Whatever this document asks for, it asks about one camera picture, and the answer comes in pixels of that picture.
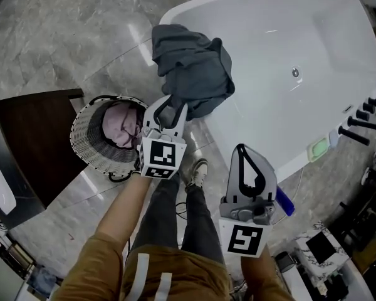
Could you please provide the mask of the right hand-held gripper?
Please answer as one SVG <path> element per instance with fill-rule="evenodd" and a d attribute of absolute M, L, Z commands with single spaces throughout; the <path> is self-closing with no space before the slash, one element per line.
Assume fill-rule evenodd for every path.
<path fill-rule="evenodd" d="M 244 148 L 257 170 L 244 158 Z M 259 195 L 255 200 L 245 196 L 246 185 L 255 188 Z M 238 144 L 231 156 L 226 196 L 219 206 L 223 253 L 260 257 L 273 229 L 271 217 L 275 211 L 274 202 L 265 199 L 275 197 L 276 174 L 272 165 L 260 153 Z"/>

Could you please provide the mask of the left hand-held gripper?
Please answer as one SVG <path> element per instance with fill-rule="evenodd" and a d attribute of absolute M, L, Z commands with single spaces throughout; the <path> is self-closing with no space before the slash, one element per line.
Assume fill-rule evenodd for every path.
<path fill-rule="evenodd" d="M 143 119 L 141 141 L 137 146 L 140 174 L 157 179 L 171 179 L 178 171 L 187 144 L 182 138 L 188 105 L 182 104 L 169 126 L 161 127 L 160 113 L 168 106 L 171 95 L 166 95 L 149 106 Z"/>

